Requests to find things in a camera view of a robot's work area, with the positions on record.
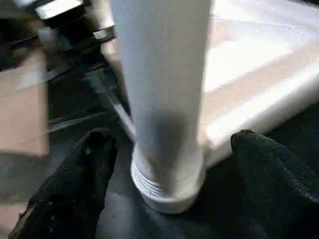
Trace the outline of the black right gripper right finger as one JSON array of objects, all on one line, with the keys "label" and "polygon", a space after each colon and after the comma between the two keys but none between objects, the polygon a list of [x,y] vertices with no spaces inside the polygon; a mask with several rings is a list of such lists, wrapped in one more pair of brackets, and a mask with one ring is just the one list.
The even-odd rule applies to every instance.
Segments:
[{"label": "black right gripper right finger", "polygon": [[251,130],[230,138],[259,224],[270,239],[319,237],[319,178],[284,145]]}]

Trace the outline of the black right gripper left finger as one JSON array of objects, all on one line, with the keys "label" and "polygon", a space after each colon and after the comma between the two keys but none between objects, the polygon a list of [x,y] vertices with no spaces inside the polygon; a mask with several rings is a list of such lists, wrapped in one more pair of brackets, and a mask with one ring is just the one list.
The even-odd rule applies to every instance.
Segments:
[{"label": "black right gripper left finger", "polygon": [[87,132],[28,200],[10,239],[93,239],[117,157],[108,128]]}]

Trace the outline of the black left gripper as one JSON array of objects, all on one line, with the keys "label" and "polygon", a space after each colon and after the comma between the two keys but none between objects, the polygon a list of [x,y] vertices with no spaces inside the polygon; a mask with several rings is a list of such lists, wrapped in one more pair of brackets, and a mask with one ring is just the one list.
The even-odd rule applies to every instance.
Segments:
[{"label": "black left gripper", "polygon": [[[48,28],[51,43],[43,43],[46,70],[57,67],[83,64],[86,68],[100,66],[110,68],[109,61],[101,52],[101,45],[116,38],[115,26],[99,28],[85,16],[65,17],[57,15],[43,21]],[[107,113],[116,118],[118,101],[125,112],[131,109],[123,81],[114,71],[90,71],[83,75],[85,84],[84,112],[88,115]]]}]

